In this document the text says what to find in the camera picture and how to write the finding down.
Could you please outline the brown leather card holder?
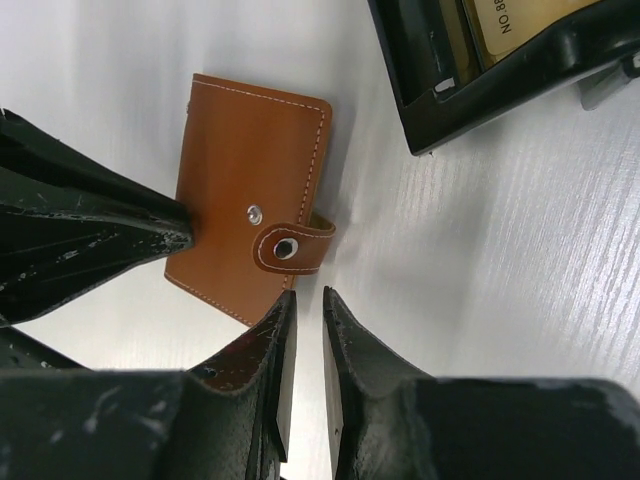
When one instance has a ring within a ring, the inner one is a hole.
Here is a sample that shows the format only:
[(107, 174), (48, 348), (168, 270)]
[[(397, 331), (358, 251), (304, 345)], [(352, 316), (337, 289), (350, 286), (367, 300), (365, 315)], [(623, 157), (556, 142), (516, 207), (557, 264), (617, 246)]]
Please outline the brown leather card holder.
[(319, 98), (194, 75), (176, 199), (195, 244), (166, 279), (253, 326), (316, 274), (336, 232), (313, 211), (331, 120)]

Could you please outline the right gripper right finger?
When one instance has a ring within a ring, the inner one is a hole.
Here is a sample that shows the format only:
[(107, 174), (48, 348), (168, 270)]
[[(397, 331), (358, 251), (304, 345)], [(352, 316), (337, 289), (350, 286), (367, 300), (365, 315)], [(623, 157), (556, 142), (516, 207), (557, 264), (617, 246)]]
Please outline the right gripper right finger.
[(415, 393), (432, 376), (367, 330), (332, 287), (324, 288), (322, 311), (332, 476), (433, 479), (430, 433)]

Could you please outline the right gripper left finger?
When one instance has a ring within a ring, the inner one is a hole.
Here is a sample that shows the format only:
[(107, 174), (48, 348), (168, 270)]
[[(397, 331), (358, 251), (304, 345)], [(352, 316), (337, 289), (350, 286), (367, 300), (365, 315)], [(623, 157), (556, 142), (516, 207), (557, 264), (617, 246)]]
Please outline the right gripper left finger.
[(297, 300), (282, 293), (256, 325), (192, 367), (202, 410), (191, 435), (207, 479), (278, 479), (288, 460)]

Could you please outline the credit cards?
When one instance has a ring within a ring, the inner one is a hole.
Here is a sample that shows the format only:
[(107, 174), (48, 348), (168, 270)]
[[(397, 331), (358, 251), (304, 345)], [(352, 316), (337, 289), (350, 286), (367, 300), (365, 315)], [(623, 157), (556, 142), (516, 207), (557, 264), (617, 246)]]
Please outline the credit cards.
[(493, 67), (556, 21), (592, 4), (590, 0), (463, 2), (484, 69)]

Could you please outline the black card rack box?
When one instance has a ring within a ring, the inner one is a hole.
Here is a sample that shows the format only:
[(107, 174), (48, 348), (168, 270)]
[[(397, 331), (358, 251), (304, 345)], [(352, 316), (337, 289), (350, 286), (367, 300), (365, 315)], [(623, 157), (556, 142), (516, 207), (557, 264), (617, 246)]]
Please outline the black card rack box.
[(639, 4), (593, 1), (484, 69), (464, 1), (371, 1), (406, 143), (432, 151), (549, 91), (593, 110), (639, 76)]

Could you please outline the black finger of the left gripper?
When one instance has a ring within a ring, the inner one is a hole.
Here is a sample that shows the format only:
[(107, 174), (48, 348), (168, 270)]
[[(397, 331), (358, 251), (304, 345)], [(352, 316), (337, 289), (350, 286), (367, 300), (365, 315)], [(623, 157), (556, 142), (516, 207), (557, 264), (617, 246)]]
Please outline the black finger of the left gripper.
[(179, 202), (1, 112), (1, 325), (195, 244)]

